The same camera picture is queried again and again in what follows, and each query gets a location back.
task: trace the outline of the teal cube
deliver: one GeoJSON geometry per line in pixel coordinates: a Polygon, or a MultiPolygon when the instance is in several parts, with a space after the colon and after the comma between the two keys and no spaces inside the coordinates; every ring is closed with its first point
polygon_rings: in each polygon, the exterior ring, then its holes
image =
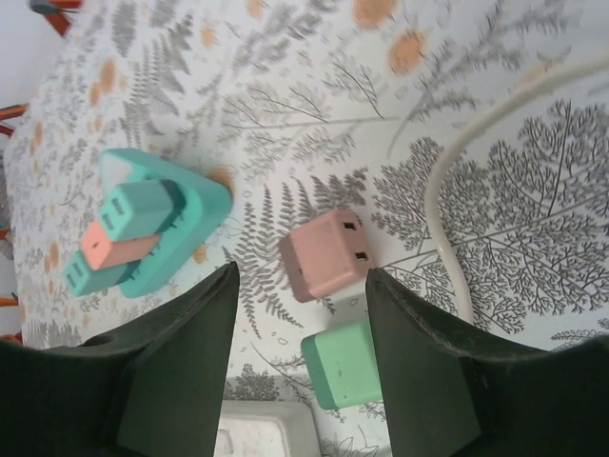
{"type": "Polygon", "coordinates": [[[353,407],[383,399],[367,317],[307,336],[301,350],[317,401],[323,409],[353,407]]]}
{"type": "Polygon", "coordinates": [[[124,183],[108,195],[98,219],[112,241],[144,238],[166,230],[184,203],[182,192],[172,181],[124,183]]]}
{"type": "Polygon", "coordinates": [[[64,269],[64,278],[71,293],[80,297],[125,282],[137,267],[137,263],[131,262],[112,268],[92,270],[88,266],[83,251],[78,250],[69,259],[68,265],[64,269]]]}

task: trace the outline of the stacked blocks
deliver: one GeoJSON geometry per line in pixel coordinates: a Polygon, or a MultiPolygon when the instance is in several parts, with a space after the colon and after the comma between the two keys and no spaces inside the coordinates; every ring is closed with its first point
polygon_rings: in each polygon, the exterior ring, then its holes
{"type": "Polygon", "coordinates": [[[78,250],[69,259],[64,277],[70,291],[80,297],[123,283],[135,268],[137,262],[95,270],[87,263],[83,251],[78,250]]]}
{"type": "Polygon", "coordinates": [[[175,183],[147,180],[116,186],[88,227],[82,250],[69,261],[64,275],[76,296],[124,283],[161,241],[184,207],[175,183]]]}
{"type": "Polygon", "coordinates": [[[96,270],[140,260],[149,255],[160,240],[160,235],[151,235],[128,241],[111,241],[99,220],[95,220],[83,236],[81,249],[91,269],[96,270]]]}
{"type": "Polygon", "coordinates": [[[125,183],[112,190],[98,218],[110,240],[133,240],[166,230],[184,204],[172,181],[125,183]]]}

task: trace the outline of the floral tablecloth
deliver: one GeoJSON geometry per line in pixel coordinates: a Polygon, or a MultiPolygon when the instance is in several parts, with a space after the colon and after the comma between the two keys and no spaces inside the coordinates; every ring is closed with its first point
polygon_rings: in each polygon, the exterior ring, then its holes
{"type": "MultiPolygon", "coordinates": [[[[226,398],[299,400],[324,455],[382,455],[380,403],[326,413],[299,344],[364,316],[359,284],[291,296],[277,243],[334,208],[380,265],[454,311],[422,211],[436,156],[518,84],[606,47],[602,0],[88,1],[6,150],[24,337],[76,345],[228,260],[243,279],[226,398]],[[132,146],[227,185],[235,208],[158,293],[74,298],[61,279],[132,146]]],[[[609,74],[501,121],[451,169],[442,217],[476,324],[540,348],[609,329],[609,74]]]]}

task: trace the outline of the toy block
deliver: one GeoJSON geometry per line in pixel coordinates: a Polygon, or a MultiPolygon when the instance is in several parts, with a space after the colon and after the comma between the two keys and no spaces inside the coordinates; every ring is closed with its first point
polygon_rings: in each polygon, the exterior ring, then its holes
{"type": "Polygon", "coordinates": [[[280,243],[289,284],[299,302],[323,298],[376,267],[357,214],[336,209],[296,228],[280,243]]]}
{"type": "Polygon", "coordinates": [[[88,266],[82,250],[71,256],[64,269],[64,277],[73,295],[80,297],[98,292],[125,282],[137,268],[139,262],[117,265],[116,267],[93,270],[88,266]]]}
{"type": "Polygon", "coordinates": [[[161,235],[151,235],[128,241],[112,241],[96,219],[88,226],[81,249],[91,269],[97,270],[143,259],[160,240],[161,235]]]}
{"type": "Polygon", "coordinates": [[[184,196],[173,181],[124,183],[108,195],[98,219],[111,241],[127,241],[166,230],[184,205],[184,196]]]}
{"type": "Polygon", "coordinates": [[[307,336],[304,362],[320,407],[338,409],[383,399],[370,321],[307,336]]]}

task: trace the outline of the plastic block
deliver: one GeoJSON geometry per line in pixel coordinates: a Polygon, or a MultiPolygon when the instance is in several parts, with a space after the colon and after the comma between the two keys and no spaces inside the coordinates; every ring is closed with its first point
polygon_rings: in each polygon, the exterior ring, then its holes
{"type": "Polygon", "coordinates": [[[177,185],[168,180],[147,180],[116,186],[98,212],[108,238],[127,241],[159,233],[184,207],[177,185]]]}
{"type": "Polygon", "coordinates": [[[313,414],[297,402],[223,401],[215,457],[319,457],[313,414]]]}
{"type": "Polygon", "coordinates": [[[163,231],[159,244],[121,284],[121,291],[128,298],[146,295],[164,286],[232,209],[230,192],[224,186],[141,150],[105,150],[100,165],[104,182],[107,178],[113,184],[119,179],[169,180],[184,196],[182,211],[163,231]]]}
{"type": "Polygon", "coordinates": [[[96,219],[88,226],[81,249],[91,269],[102,269],[140,260],[149,255],[160,240],[161,235],[152,235],[129,241],[111,241],[96,219]]]}
{"type": "Polygon", "coordinates": [[[301,350],[323,409],[383,399],[368,318],[307,336],[301,350]]]}
{"type": "Polygon", "coordinates": [[[357,214],[337,209],[296,228],[279,244],[289,284],[299,302],[323,298],[376,267],[357,214]]]}
{"type": "Polygon", "coordinates": [[[85,254],[78,250],[69,259],[64,277],[71,293],[77,297],[111,288],[126,281],[137,262],[116,267],[93,270],[88,266],[85,254]]]}

